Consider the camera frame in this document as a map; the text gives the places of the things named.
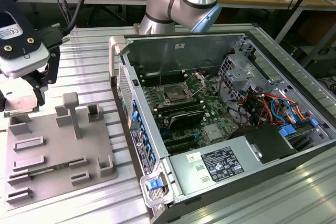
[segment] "warning label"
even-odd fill
[[[214,182],[222,181],[244,171],[230,147],[204,154],[202,160]]]

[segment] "gray fixture plate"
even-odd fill
[[[72,125],[63,126],[61,128],[57,126],[57,114],[31,118],[32,121],[27,123],[31,130],[30,134],[13,136],[11,131],[8,131],[6,146],[5,198],[11,192],[25,187],[28,187],[33,191],[33,197],[32,199],[29,198],[11,205],[7,203],[5,199],[4,204],[7,210],[105,182],[118,176],[118,173],[115,171],[109,133],[104,119],[89,123],[86,109],[76,110],[76,116],[82,132],[82,138],[78,140],[75,138],[74,127]],[[16,141],[39,136],[44,137],[44,145],[21,150],[19,152],[13,150]],[[72,169],[65,167],[52,172],[36,175],[30,181],[12,186],[7,182],[9,175],[14,173],[13,166],[15,161],[17,162],[41,155],[45,156],[46,162],[42,165],[31,167],[28,170],[37,170],[81,157],[86,158],[88,164]],[[114,172],[111,175],[99,177],[97,172],[97,158],[104,166],[108,166],[109,155],[112,157]],[[73,186],[71,183],[71,176],[85,171],[89,172],[90,180],[84,180],[83,183]]]

